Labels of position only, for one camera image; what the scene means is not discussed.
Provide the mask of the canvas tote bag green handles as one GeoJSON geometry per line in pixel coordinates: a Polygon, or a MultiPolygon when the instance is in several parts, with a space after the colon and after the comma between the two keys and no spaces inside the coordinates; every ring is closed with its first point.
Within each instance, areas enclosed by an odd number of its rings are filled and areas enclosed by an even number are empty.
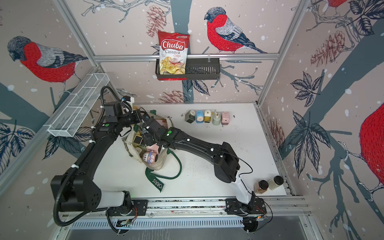
{"type": "Polygon", "coordinates": [[[174,180],[182,173],[182,163],[178,156],[169,148],[158,145],[155,138],[150,136],[144,122],[133,125],[133,129],[122,137],[122,141],[129,156],[146,166],[145,175],[160,192],[165,184],[161,179],[174,180]],[[179,164],[179,172],[173,177],[158,175],[167,157],[172,155],[179,164]]]}

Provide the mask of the yellow sharpener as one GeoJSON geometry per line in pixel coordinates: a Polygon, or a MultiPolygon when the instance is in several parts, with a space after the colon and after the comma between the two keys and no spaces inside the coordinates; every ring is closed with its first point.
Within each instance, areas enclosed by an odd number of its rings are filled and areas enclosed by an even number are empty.
{"type": "Polygon", "coordinates": [[[210,110],[206,110],[204,112],[204,123],[210,123],[212,118],[212,112],[210,110]]]}

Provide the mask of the pale green sharpener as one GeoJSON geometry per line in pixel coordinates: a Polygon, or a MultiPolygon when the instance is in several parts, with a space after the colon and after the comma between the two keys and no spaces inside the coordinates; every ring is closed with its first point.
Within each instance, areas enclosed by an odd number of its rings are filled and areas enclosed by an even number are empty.
{"type": "Polygon", "coordinates": [[[213,117],[212,117],[212,123],[213,123],[213,125],[215,125],[215,126],[220,125],[220,124],[221,124],[221,119],[222,119],[222,117],[221,117],[221,113],[218,112],[218,111],[214,111],[214,113],[213,113],[213,117]]]}

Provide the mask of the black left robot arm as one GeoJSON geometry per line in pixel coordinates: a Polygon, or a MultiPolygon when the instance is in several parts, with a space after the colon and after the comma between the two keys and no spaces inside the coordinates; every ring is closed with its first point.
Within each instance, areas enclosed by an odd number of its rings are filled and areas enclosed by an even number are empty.
{"type": "Polygon", "coordinates": [[[51,181],[55,200],[53,219],[59,227],[71,225],[91,212],[109,214],[117,210],[130,212],[133,208],[128,191],[102,191],[93,181],[101,160],[123,128],[142,119],[140,112],[133,110],[131,97],[118,97],[109,86],[102,87],[101,97],[105,90],[109,90],[116,101],[102,104],[101,117],[91,130],[85,151],[63,175],[54,176],[51,181]]]}

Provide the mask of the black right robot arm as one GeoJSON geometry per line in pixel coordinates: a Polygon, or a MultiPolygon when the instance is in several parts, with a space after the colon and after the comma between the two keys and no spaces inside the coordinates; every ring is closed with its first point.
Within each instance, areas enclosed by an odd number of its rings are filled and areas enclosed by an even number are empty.
{"type": "Polygon", "coordinates": [[[265,204],[258,205],[255,192],[243,181],[242,174],[239,173],[240,158],[229,143],[223,142],[221,145],[208,143],[178,128],[167,129],[150,117],[144,117],[142,130],[144,130],[146,144],[153,143],[168,151],[185,151],[210,162],[214,166],[216,178],[233,185],[236,191],[234,202],[226,206],[228,214],[239,217],[266,215],[265,204]]]}

